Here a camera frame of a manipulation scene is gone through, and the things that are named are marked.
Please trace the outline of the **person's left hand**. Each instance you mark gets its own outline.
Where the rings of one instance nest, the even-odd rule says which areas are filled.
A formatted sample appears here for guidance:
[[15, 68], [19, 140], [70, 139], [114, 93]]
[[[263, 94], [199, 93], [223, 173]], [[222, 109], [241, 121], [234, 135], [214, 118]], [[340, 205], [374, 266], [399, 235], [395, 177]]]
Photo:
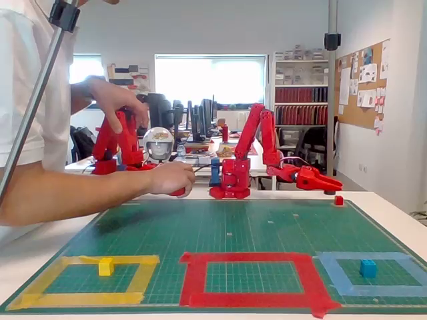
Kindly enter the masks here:
[[104, 79], [88, 77], [85, 84], [99, 108], [103, 111], [113, 132], [120, 134], [123, 130], [116, 112], [127, 107], [135, 115], [138, 125], [147, 127], [149, 122], [148, 104], [139, 101], [134, 93]]

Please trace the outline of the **person's right hand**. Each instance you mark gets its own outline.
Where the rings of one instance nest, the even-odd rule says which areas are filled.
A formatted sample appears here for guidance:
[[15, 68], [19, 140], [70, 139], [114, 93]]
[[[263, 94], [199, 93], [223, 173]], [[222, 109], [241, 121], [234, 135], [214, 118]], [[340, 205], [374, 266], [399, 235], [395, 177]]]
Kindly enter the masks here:
[[147, 172], [146, 193], [186, 197], [195, 183], [191, 165], [182, 162], [164, 163]]

